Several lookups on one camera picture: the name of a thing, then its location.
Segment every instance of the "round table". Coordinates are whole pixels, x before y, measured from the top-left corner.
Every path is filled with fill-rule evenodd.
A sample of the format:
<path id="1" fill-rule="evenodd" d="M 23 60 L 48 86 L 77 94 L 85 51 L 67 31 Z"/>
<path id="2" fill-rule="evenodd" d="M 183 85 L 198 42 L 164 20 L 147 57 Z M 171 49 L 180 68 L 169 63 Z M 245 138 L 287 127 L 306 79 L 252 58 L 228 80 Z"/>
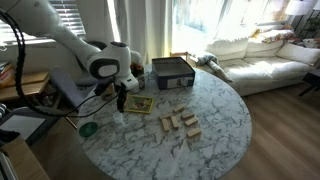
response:
<path id="1" fill-rule="evenodd" d="M 145 69 L 150 72 L 150 65 Z M 117 111 L 116 100 L 94 115 L 80 118 L 78 127 L 98 123 L 92 136 L 79 135 L 89 159 L 116 179 L 216 179 L 227 173 L 250 143 L 250 114 L 228 84 L 202 70 L 195 71 L 192 87 L 161 91 L 151 74 L 146 76 L 145 89 L 137 94 L 153 97 L 153 109 L 150 114 L 125 112 L 125 125 L 112 117 Z M 79 115 L 104 103 L 101 97 L 91 99 L 82 105 Z M 179 129 L 171 125 L 165 132 L 159 116 L 182 103 L 197 116 L 198 123 L 187 127 L 177 113 Z M 201 134 L 188 138 L 186 132 L 195 127 L 201 128 Z"/>

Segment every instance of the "book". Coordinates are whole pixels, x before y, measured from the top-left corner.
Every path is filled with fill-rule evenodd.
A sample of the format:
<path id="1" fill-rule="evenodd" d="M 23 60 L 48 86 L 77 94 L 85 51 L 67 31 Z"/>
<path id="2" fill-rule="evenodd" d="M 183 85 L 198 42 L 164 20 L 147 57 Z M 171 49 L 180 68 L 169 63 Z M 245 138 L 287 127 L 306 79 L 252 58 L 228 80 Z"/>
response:
<path id="1" fill-rule="evenodd" d="M 8 71 L 4 72 L 0 75 L 0 88 L 5 87 L 7 83 L 9 83 L 11 80 L 14 80 L 15 77 L 15 71 L 13 68 L 9 69 Z"/>
<path id="2" fill-rule="evenodd" d="M 13 65 L 12 64 L 7 64 L 5 66 L 0 66 L 0 75 L 8 71 L 9 69 L 12 69 Z"/>
<path id="3" fill-rule="evenodd" d="M 0 62 L 0 69 L 10 64 L 9 62 Z"/>
<path id="4" fill-rule="evenodd" d="M 152 97 L 127 95 L 124 110 L 129 112 L 149 114 L 152 110 L 154 99 Z"/>

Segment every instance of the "black cable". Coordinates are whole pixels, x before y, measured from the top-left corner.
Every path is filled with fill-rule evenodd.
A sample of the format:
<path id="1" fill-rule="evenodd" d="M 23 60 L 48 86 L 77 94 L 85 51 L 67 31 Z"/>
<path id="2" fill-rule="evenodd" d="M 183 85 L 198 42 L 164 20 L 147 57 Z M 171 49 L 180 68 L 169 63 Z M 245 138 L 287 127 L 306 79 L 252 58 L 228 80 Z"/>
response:
<path id="1" fill-rule="evenodd" d="M 112 99 L 110 99 L 109 101 L 105 102 L 101 107 L 99 107 L 97 110 L 87 114 L 87 115 L 83 115 L 83 116 L 67 116 L 67 117 L 88 117 L 88 116 L 91 116 L 93 114 L 95 114 L 96 112 L 100 111 L 105 105 L 107 105 L 108 103 L 110 103 L 112 100 L 114 100 L 116 97 L 118 97 L 119 94 L 117 94 L 116 96 L 114 96 Z"/>
<path id="2" fill-rule="evenodd" d="M 71 114 L 71 113 L 73 113 L 73 112 L 75 112 L 77 109 L 80 108 L 80 106 L 81 106 L 82 104 L 84 104 L 84 103 L 87 102 L 89 99 L 92 99 L 92 98 L 94 98 L 94 97 L 97 97 L 97 96 L 96 96 L 96 95 L 93 95 L 93 96 L 88 97 L 88 98 L 85 99 L 84 101 L 82 101 L 82 103 L 80 103 L 77 107 L 75 107 L 75 108 L 74 108 L 73 110 L 71 110 L 70 112 L 66 113 L 66 116 L 69 115 L 69 114 Z"/>
<path id="3" fill-rule="evenodd" d="M 17 43 L 18 43 L 18 62 L 17 62 L 17 67 L 16 67 L 16 77 L 15 77 L 15 81 L 16 81 L 16 91 L 18 93 L 18 95 L 20 96 L 20 98 L 26 103 L 26 105 L 33 111 L 40 113 L 40 114 L 44 114 L 47 116 L 53 116 L 53 117 L 88 117 L 91 116 L 92 114 L 98 112 L 99 110 L 101 110 L 105 105 L 107 105 L 109 102 L 111 102 L 113 99 L 115 99 L 118 94 L 113 97 L 111 100 L 107 101 L 105 104 L 103 104 L 100 108 L 98 108 L 96 111 L 89 113 L 87 115 L 83 115 L 83 116 L 68 116 L 69 114 L 71 114 L 72 112 L 76 111 L 82 104 L 84 104 L 86 101 L 88 101 L 91 98 L 96 97 L 91 96 L 89 98 L 87 98 L 86 100 L 84 100 L 82 103 L 80 103 L 75 109 L 73 109 L 72 111 L 66 113 L 66 114 L 52 114 L 46 111 L 42 111 L 41 109 L 38 109 L 36 106 L 34 106 L 25 96 L 23 90 L 22 90 L 22 85 L 21 85 L 21 77 L 23 74 L 23 66 L 24 66 L 24 60 L 25 60 L 25 40 L 24 40 L 24 36 L 22 34 L 22 31 L 19 27 L 19 25 L 16 23 L 16 21 L 9 15 L 7 14 L 5 11 L 3 11 L 2 9 L 0 9 L 0 15 L 1 17 L 9 24 L 9 26 L 11 27 L 12 31 L 14 32 L 14 35 L 16 37 Z"/>

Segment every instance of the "wooden floor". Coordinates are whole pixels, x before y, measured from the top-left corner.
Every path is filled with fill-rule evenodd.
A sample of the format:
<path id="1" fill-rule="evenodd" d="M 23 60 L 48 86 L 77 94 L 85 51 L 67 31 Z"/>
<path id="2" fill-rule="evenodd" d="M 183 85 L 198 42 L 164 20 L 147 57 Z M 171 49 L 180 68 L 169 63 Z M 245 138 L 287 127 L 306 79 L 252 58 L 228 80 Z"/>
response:
<path id="1" fill-rule="evenodd" d="M 252 139 L 242 160 L 223 180 L 320 179 L 320 91 L 297 95 L 299 84 L 243 97 Z M 110 179 L 86 157 L 77 132 L 58 122 L 32 150 L 52 179 Z"/>

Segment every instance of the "black box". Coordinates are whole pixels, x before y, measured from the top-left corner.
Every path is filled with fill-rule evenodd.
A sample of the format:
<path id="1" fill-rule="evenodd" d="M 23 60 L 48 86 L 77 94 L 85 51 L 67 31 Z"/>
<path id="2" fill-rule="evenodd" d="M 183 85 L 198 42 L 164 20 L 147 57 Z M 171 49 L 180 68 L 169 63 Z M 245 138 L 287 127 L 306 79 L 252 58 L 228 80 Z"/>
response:
<path id="1" fill-rule="evenodd" d="M 152 59 L 152 72 L 160 90 L 193 86 L 196 75 L 181 57 Z"/>

